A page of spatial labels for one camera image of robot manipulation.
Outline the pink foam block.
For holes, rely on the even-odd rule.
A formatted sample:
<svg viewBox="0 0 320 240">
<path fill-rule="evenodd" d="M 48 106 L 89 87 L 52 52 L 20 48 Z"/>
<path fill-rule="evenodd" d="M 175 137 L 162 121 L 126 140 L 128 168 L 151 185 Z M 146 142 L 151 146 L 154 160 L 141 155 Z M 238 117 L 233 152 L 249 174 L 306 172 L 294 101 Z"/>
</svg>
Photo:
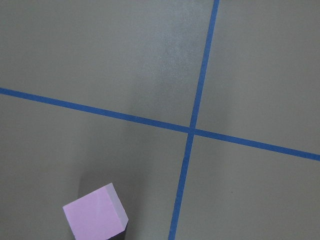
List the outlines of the pink foam block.
<svg viewBox="0 0 320 240">
<path fill-rule="evenodd" d="M 62 208 L 76 240 L 109 240 L 124 232 L 129 221 L 112 183 Z"/>
</svg>

